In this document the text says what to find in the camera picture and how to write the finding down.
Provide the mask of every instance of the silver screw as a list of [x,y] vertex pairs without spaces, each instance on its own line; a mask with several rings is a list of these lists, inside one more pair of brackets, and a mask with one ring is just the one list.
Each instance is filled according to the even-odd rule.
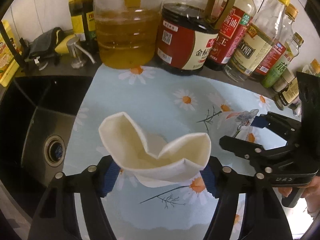
[[91,165],[91,166],[88,167],[88,171],[89,172],[94,172],[96,170],[97,170],[97,166],[95,166],[95,165]]
[[56,179],[61,179],[63,177],[63,173],[58,172],[55,177],[56,177]]
[[272,168],[266,167],[266,168],[264,169],[264,171],[265,171],[266,173],[272,173]]
[[262,173],[257,173],[257,178],[258,179],[264,179],[264,175]]
[[225,173],[230,173],[230,172],[232,171],[232,169],[231,169],[230,167],[228,167],[228,166],[224,166],[224,167],[222,168],[222,170],[223,170],[223,172],[225,172]]

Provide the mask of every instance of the floral tablecloth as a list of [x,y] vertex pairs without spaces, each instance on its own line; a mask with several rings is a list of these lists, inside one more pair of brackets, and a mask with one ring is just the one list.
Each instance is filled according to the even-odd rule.
[[[294,118],[292,111],[279,111],[274,102],[253,92],[219,81],[199,77],[179,77],[162,69],[141,66],[115,70],[102,65],[84,98],[68,144],[63,171],[82,172],[108,155],[98,133],[109,115],[127,112],[143,129],[173,139],[192,132],[208,132],[212,152],[222,165],[253,176],[247,160],[220,148],[219,134],[212,133],[223,112],[267,111]],[[266,149],[285,145],[267,129],[249,126],[244,138]],[[89,239],[76,194],[76,211],[83,239]],[[231,239],[238,239],[244,213],[245,194],[239,197]],[[148,188],[127,171],[120,171],[114,190],[102,200],[118,240],[203,239],[218,199],[207,192],[198,174],[189,181],[166,187]]]

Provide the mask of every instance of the drain strainer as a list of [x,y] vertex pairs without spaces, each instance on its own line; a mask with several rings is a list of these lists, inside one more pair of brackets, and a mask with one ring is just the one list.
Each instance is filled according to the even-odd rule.
[[44,144],[44,158],[52,167],[58,167],[64,160],[66,147],[59,135],[50,136]]

